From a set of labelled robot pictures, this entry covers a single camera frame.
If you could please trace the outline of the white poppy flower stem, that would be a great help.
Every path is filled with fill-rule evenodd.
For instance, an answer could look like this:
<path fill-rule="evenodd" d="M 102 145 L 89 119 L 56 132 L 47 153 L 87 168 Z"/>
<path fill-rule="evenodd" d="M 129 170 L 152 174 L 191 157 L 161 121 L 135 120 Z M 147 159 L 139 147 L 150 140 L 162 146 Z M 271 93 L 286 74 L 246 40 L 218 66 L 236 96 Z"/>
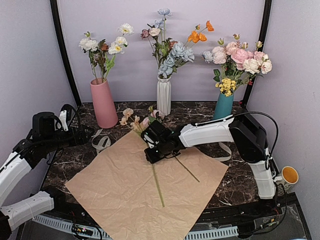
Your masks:
<path fill-rule="evenodd" d="M 110 70 L 115 66 L 116 55 L 125 53 L 125 48 L 129 45 L 126 36 L 132 35 L 134 33 L 134 28 L 129 23 L 123 23 L 117 28 L 117 31 L 120 33 L 120 36 L 115 38 L 105 54 L 104 66 L 106 72 L 103 74 L 105 80 L 107 79 Z"/>

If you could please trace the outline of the beige ribbon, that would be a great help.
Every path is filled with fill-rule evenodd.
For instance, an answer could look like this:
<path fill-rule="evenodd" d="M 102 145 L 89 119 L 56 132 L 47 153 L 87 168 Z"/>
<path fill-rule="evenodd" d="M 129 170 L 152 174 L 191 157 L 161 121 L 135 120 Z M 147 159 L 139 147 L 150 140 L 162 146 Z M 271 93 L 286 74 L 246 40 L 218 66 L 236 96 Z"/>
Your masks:
<path fill-rule="evenodd" d="M 102 131 L 102 128 L 97 130 L 91 140 L 91 145 L 96 150 L 97 154 L 111 146 L 111 140 L 108 135 L 103 135 L 97 144 L 94 143 L 94 140 L 101 135 Z"/>

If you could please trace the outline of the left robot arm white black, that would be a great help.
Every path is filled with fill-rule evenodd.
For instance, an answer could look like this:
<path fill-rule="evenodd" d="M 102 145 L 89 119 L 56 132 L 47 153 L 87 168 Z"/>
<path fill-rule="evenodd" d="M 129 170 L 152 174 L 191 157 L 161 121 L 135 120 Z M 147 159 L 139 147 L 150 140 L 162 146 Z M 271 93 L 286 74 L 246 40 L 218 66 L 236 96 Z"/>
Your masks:
<path fill-rule="evenodd" d="M 55 187 L 47 187 L 12 205 L 3 205 L 16 185 L 33 170 L 48 154 L 66 147 L 86 144 L 95 130 L 81 123 L 68 126 L 68 111 L 60 115 L 40 112 L 32 117 L 32 128 L 12 150 L 0 168 L 0 238 L 7 240 L 12 232 L 23 223 L 47 211 L 60 218 L 71 213 L 65 203 L 65 194 Z"/>

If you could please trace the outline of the beige kraft wrapping paper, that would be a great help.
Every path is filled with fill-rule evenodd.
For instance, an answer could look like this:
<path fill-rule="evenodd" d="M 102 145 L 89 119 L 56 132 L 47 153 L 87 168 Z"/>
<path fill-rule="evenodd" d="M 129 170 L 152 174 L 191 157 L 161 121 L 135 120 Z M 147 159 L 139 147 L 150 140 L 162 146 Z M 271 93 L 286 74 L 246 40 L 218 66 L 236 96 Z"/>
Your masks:
<path fill-rule="evenodd" d="M 182 240 L 228 167 L 187 148 L 150 164 L 134 131 L 100 152 L 66 188 L 114 240 Z"/>

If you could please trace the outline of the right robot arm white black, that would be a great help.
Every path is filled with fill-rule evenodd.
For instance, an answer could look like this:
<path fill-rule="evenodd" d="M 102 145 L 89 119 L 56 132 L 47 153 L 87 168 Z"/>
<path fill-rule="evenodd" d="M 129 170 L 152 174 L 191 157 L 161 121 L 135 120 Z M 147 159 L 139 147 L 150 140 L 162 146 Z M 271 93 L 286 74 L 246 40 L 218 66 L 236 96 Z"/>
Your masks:
<path fill-rule="evenodd" d="M 232 151 L 226 144 L 233 143 L 241 159 L 250 166 L 262 200 L 255 205 L 255 213 L 266 217 L 275 208 L 272 199 L 277 193 L 276 169 L 267 132 L 253 117 L 254 114 L 253 111 L 243 112 L 206 122 L 183 124 L 175 129 L 154 120 L 140 134 L 148 144 L 144 151 L 146 160 L 155 164 L 177 157 L 186 148 L 213 143 L 231 155 Z"/>

